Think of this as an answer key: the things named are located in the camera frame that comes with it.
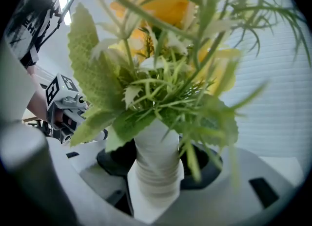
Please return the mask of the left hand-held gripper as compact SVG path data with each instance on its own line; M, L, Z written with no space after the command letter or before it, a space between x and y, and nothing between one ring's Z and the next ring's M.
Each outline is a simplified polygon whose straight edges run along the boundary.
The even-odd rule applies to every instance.
M45 89L47 119L53 136L60 143L68 142L77 127L84 121L87 110L85 98L71 78L57 74Z

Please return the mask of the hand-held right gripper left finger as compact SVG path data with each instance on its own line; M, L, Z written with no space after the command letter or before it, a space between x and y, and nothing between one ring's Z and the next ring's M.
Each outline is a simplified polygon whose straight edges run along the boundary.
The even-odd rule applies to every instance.
M81 226L147 226L115 208L107 199L124 187L122 178L107 174L97 163L105 141L75 147L48 137L56 176Z

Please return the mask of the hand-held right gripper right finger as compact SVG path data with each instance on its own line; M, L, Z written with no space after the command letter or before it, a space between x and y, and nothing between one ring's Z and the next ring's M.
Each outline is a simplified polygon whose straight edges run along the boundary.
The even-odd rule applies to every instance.
M297 158L257 156L242 148L234 153L237 185L224 150L220 175L204 189L183 190L156 226L264 226L277 216L303 182Z

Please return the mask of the yellow flowers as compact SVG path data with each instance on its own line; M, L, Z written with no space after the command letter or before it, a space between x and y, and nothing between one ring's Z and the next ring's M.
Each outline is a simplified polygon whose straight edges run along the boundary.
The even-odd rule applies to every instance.
M69 58L90 108L71 145L108 131L106 152L134 140L136 159L127 175L134 215L145 205L162 215L180 195L184 171L204 180L195 153L201 146L223 170L220 151L230 152L231 180L238 183L235 145L239 111L267 87L261 83L234 105L229 91L247 34L261 49L259 32L283 21L294 51L308 52L306 19L292 0L97 0L111 19L95 22L79 3L68 34ZM219 152L213 154L212 147Z

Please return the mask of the person's left forearm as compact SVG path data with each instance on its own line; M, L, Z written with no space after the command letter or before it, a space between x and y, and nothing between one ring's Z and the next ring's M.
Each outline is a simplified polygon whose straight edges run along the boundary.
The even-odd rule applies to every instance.
M35 93L29 101L27 109L34 114L37 118L48 122L47 118L47 106L46 106L46 98L44 95L44 90L41 87L37 77L35 75L35 66L29 66L27 68L27 72L30 75L33 84L35 85Z

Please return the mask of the person's black printed t-shirt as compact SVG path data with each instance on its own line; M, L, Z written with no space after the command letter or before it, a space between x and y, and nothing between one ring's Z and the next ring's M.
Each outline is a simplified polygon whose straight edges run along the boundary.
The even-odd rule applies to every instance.
M50 26L53 0L21 0L5 31L5 39L24 68L35 65L31 50L38 51Z

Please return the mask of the white window blinds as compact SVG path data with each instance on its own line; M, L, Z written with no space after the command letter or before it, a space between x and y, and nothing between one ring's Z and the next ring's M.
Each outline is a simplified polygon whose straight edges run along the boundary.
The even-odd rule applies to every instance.
M268 86L241 109L237 146L263 156L291 156L301 162L312 155L312 68L303 47L294 52L290 26L279 23L258 32L261 48L249 50L247 34L234 87L223 94L227 105L245 98L260 84Z

